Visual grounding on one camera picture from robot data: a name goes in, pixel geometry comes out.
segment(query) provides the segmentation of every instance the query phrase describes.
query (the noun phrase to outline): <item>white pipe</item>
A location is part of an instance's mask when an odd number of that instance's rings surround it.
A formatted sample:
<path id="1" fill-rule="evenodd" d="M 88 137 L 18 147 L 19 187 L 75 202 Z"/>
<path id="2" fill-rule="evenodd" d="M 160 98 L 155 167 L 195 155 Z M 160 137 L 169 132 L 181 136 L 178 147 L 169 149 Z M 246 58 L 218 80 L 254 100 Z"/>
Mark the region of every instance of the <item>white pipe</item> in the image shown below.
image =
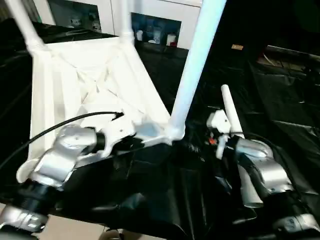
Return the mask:
<path id="1" fill-rule="evenodd" d="M 204 69 L 211 44 L 227 0 L 205 0 L 188 53 L 171 118 L 165 129 L 170 140 L 181 140 L 185 135 L 185 122 Z"/>
<path id="2" fill-rule="evenodd" d="M 231 124 L 230 132 L 237 133 L 237 136 L 244 139 L 245 136 L 242 134 L 243 130 L 240 124 L 234 101 L 231 96 L 229 86 L 226 84 L 222 85 L 221 91 L 226 116 Z M 263 206 L 263 202 L 258 196 L 258 193 L 250 179 L 249 174 L 240 165 L 238 165 L 238 170 L 241 180 L 241 198 L 244 206 L 246 206 L 247 208 L 261 208 Z"/>
<path id="3" fill-rule="evenodd" d="M 134 31 L 132 30 L 131 11 L 129 0 L 121 0 L 121 38 L 134 43 Z"/>
<path id="4" fill-rule="evenodd" d="M 44 45 L 41 38 L 38 36 L 34 26 L 32 25 L 29 16 L 20 0 L 5 0 L 10 9 L 12 16 L 18 25 L 27 47 L 36 48 Z"/>
<path id="5" fill-rule="evenodd" d="M 221 91 L 222 91 L 225 113 L 226 113 L 226 116 L 231 124 L 230 132 L 238 133 L 238 134 L 236 134 L 237 136 L 239 136 L 241 138 L 245 138 L 245 136 L 243 134 L 239 134 L 239 133 L 242 133 L 243 131 L 242 131 L 242 127 L 241 127 L 241 124 L 240 124 L 240 121 L 238 118 L 238 114 L 236 111 L 234 101 L 231 96 L 229 86 L 226 84 L 222 85 Z"/>

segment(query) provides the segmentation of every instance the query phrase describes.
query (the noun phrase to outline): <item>cabinet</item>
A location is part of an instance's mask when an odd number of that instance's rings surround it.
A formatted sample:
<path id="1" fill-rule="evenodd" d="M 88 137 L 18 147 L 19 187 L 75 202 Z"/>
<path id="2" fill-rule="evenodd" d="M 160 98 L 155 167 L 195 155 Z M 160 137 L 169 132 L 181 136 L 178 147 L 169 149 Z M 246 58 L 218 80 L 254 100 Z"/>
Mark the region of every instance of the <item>cabinet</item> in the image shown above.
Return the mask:
<path id="1" fill-rule="evenodd" d="M 128 0 L 135 37 L 144 42 L 190 49 L 200 7 L 184 0 Z M 111 0 L 114 34 L 121 32 L 120 0 Z"/>
<path id="2" fill-rule="evenodd" d="M 115 34 L 111 0 L 33 0 L 42 23 Z"/>
<path id="3" fill-rule="evenodd" d="M 202 0 L 128 0 L 136 39 L 190 49 Z M 34 0 L 44 24 L 119 36 L 121 0 Z"/>

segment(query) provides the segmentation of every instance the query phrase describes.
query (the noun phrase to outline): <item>black cloth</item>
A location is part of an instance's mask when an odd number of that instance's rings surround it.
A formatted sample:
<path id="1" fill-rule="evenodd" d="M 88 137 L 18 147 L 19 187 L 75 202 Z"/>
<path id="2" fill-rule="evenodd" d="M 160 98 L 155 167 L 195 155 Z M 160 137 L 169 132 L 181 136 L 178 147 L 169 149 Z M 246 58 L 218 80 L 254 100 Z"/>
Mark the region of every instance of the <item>black cloth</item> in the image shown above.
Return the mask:
<path id="1" fill-rule="evenodd" d="M 112 37 L 38 23 L 35 28 L 45 43 Z M 12 19 L 0 24 L 0 33 L 0 136 L 5 158 L 29 139 L 32 58 Z M 136 49 L 171 112 L 188 51 L 141 42 Z M 319 220 L 319 74 L 246 62 L 237 52 L 228 52 L 222 60 L 215 51 L 203 70 L 184 139 L 78 169 L 53 213 L 167 239 L 228 239 L 234 234 L 242 239 L 268 232 L 263 210 L 248 224 L 232 224 L 240 212 L 221 181 L 224 176 L 213 150 L 204 144 L 209 114 L 224 107 L 223 84 L 230 87 L 244 132 L 262 135 L 286 152 L 286 168 Z M 13 196 L 15 174 L 27 153 L 0 169 L 4 203 Z"/>

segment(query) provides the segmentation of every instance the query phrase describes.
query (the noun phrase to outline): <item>metal rod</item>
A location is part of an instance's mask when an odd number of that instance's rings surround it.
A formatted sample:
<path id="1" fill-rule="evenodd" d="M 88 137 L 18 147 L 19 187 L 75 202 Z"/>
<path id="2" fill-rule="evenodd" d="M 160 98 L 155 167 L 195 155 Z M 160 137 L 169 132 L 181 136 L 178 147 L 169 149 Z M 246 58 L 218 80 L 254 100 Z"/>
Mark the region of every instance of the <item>metal rod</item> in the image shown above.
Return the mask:
<path id="1" fill-rule="evenodd" d="M 185 135 L 185 122 L 227 0 L 205 0 L 189 50 L 171 118 L 165 129 L 171 140 Z"/>

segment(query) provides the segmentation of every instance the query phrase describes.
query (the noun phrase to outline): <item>white object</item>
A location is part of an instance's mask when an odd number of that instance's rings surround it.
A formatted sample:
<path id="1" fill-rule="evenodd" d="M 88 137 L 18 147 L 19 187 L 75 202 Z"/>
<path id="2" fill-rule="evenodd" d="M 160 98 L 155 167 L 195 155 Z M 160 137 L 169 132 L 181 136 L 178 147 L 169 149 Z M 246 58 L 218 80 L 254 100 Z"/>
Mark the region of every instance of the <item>white object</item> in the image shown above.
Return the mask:
<path id="1" fill-rule="evenodd" d="M 170 115 L 132 45 L 132 37 L 128 36 L 130 14 L 124 11 L 129 9 L 129 1 L 122 0 L 121 37 L 43 44 L 20 0 L 6 0 L 33 57 L 31 137 L 63 120 L 97 111 L 124 112 L 128 121 L 120 125 L 128 130 L 123 134 L 131 133 L 130 126 L 134 126 L 135 136 L 146 147 L 170 145 L 184 136 L 184 122 L 226 0 L 214 4 L 206 1 L 203 5 L 199 34 L 192 44 L 195 49 L 189 52 L 170 122 Z M 75 123 L 100 130 L 112 118 L 92 116 Z M 34 142 L 29 147 L 29 159 L 50 148 L 55 135 L 56 131 L 52 131 Z"/>
<path id="2" fill-rule="evenodd" d="M 18 183 L 24 183 L 28 177 L 29 174 L 32 172 L 33 169 L 35 169 L 39 159 L 34 158 L 34 159 L 29 159 L 25 161 L 16 171 L 15 177 Z"/>
<path id="3" fill-rule="evenodd" d="M 227 0 L 206 0 L 202 4 L 191 49 L 186 58 L 175 98 L 167 135 L 180 140 L 185 135 L 185 122 L 202 70 Z"/>
<path id="4" fill-rule="evenodd" d="M 173 33 L 169 33 L 166 37 L 166 45 L 171 46 L 172 43 L 174 43 L 177 39 L 177 36 Z"/>
<path id="5" fill-rule="evenodd" d="M 241 180 L 241 198 L 243 205 L 247 208 L 256 209 L 264 206 L 263 201 L 260 199 L 251 178 L 247 171 L 238 165 L 239 176 Z"/>
<path id="6" fill-rule="evenodd" d="M 227 118 L 224 110 L 217 110 L 210 114 L 206 125 L 209 128 L 214 128 L 222 134 L 228 134 L 230 132 L 231 124 Z"/>
<path id="7" fill-rule="evenodd" d="M 136 39 L 137 39 L 138 41 L 142 41 L 142 40 L 143 40 L 144 31 L 138 30 L 138 31 L 136 31 L 135 34 L 136 34 Z"/>
<path id="8" fill-rule="evenodd" d="M 242 127 L 241 127 L 241 124 L 240 124 L 240 121 L 238 118 L 238 114 L 237 114 L 237 110 L 236 110 L 234 101 L 231 96 L 229 86 L 226 84 L 222 85 L 221 91 L 222 91 L 225 112 L 226 112 L 226 115 L 227 115 L 227 117 L 230 121 L 230 124 L 231 124 L 231 132 L 238 133 L 238 134 L 236 134 L 237 136 L 239 136 L 241 138 L 245 138 L 245 136 L 243 134 L 241 134 L 243 131 L 242 131 Z"/>
<path id="9" fill-rule="evenodd" d="M 167 0 L 168 2 L 201 7 L 203 0 Z"/>
<path id="10" fill-rule="evenodd" d="M 217 110 L 211 113 L 206 121 L 206 125 L 208 128 L 217 129 L 221 134 L 228 134 L 231 128 L 230 122 L 224 110 Z M 217 159 L 222 159 L 228 139 L 228 135 L 219 136 L 218 145 L 215 152 L 215 157 Z"/>
<path id="11" fill-rule="evenodd" d="M 120 36 L 134 43 L 134 34 L 132 30 L 131 12 L 127 0 L 118 1 L 121 5 L 121 34 Z"/>
<path id="12" fill-rule="evenodd" d="M 155 27 L 153 29 L 153 40 L 156 44 L 160 44 L 162 38 L 162 28 L 161 27 Z"/>
<path id="13" fill-rule="evenodd" d="M 56 25 L 54 14 L 52 13 L 48 0 L 33 0 L 33 1 L 40 15 L 42 23 L 49 24 L 49 25 Z M 112 35 L 115 34 L 113 17 L 112 17 L 111 0 L 64 0 L 64 1 L 96 5 L 98 8 L 101 31 L 106 34 L 112 34 Z M 60 9 L 61 11 L 59 12 L 59 14 L 61 17 L 65 17 L 65 18 L 70 17 L 70 16 L 66 16 L 66 14 L 68 14 L 67 11 L 62 12 L 64 10 L 63 6 Z"/>
<path id="14" fill-rule="evenodd" d="M 120 36 L 122 31 L 120 1 L 111 0 L 111 2 L 114 34 Z M 132 13 L 181 22 L 177 47 L 190 49 L 195 34 L 200 7 L 162 0 L 128 0 L 128 3 L 129 11 Z"/>
<path id="15" fill-rule="evenodd" d="M 218 146 L 216 147 L 216 151 L 215 151 L 215 157 L 217 159 L 222 159 L 222 157 L 224 156 L 224 151 L 226 148 L 226 143 L 228 142 L 229 136 L 227 135 L 221 135 L 218 138 Z"/>
<path id="16" fill-rule="evenodd" d="M 241 134 L 243 131 L 240 124 L 240 120 L 238 118 L 234 101 L 231 96 L 229 86 L 226 84 L 222 85 L 221 91 L 222 91 L 222 97 L 223 97 L 223 103 L 224 103 L 226 115 L 231 124 L 231 128 L 230 128 L 231 132 L 237 133 L 236 135 L 241 138 L 245 138 L 245 136 Z M 241 197 L 242 197 L 242 202 L 244 206 L 248 208 L 260 208 L 262 206 L 261 205 L 262 200 L 258 196 L 258 193 L 250 179 L 249 174 L 239 164 L 238 164 L 238 170 L 239 170 L 239 177 L 241 180 Z"/>

